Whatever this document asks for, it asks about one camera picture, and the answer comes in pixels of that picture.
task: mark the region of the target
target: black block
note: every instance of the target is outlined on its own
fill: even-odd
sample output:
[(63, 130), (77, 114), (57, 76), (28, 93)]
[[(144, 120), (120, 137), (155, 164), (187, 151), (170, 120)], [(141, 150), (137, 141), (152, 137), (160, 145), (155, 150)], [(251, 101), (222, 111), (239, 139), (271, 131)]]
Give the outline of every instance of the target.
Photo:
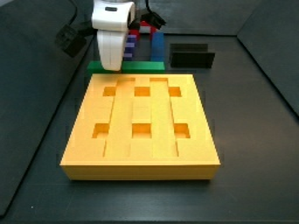
[(87, 40), (71, 26), (64, 25), (57, 33), (55, 44), (71, 57), (75, 57)]
[(171, 67), (211, 68), (214, 58), (207, 44), (171, 44)]

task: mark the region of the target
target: gray floor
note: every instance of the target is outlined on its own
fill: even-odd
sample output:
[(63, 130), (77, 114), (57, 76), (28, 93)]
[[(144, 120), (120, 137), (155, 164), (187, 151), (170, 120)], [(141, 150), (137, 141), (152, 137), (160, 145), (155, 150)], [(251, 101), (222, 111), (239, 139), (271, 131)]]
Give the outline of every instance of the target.
[[(97, 59), (91, 48), (0, 221), (299, 221), (298, 117), (236, 38), (166, 41), (208, 43), (216, 53), (212, 69), (178, 71), (167, 64), (168, 73), (194, 73), (222, 161), (215, 179), (67, 179), (59, 162), (88, 83), (85, 67)], [(139, 44), (135, 59), (145, 60), (145, 36)]]

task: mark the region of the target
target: green block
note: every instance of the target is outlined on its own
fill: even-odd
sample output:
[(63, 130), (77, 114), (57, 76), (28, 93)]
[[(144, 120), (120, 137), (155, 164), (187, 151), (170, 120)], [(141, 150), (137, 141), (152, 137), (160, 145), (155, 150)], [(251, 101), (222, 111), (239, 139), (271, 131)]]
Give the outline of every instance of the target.
[[(100, 61), (88, 63), (88, 75), (92, 74), (115, 74), (116, 72), (105, 70)], [(123, 61), (123, 74), (163, 74), (164, 63), (162, 61)]]
[(163, 74), (164, 63), (162, 61), (123, 61), (123, 74)]
[(104, 69), (104, 67), (101, 66), (100, 61), (91, 61), (88, 63), (88, 74), (113, 74), (113, 71), (108, 71)]

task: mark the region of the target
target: blue block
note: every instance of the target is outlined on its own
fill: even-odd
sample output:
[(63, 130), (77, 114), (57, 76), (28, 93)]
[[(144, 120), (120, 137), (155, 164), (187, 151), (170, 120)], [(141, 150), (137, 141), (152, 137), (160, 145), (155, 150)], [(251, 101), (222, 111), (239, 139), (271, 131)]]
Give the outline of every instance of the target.
[(123, 60), (124, 61), (131, 61), (132, 59), (133, 59), (133, 54), (132, 53), (124, 53)]
[(127, 35), (127, 43), (136, 43), (136, 35)]
[(151, 61), (164, 61), (164, 34), (153, 33)]
[(135, 53), (136, 44), (125, 43), (125, 53)]

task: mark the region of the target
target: square hole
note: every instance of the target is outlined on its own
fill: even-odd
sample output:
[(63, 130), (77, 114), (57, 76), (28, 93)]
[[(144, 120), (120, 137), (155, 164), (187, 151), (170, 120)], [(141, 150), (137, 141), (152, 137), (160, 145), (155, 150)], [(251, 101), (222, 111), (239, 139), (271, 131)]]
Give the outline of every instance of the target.
[(151, 138), (151, 123), (133, 123), (132, 124), (132, 138)]
[(191, 138), (191, 133), (187, 123), (176, 123), (174, 125), (174, 134), (176, 138)]
[(116, 96), (116, 91), (117, 91), (116, 87), (105, 87), (103, 96)]
[(136, 78), (121, 77), (116, 79), (116, 82), (125, 82), (125, 81), (136, 81)]
[(97, 138), (97, 137), (107, 138), (108, 128), (109, 128), (108, 123), (96, 123), (93, 133), (92, 133), (92, 138)]
[(168, 87), (170, 96), (183, 97), (182, 90), (179, 87)]
[(135, 87), (135, 96), (151, 96), (149, 87)]

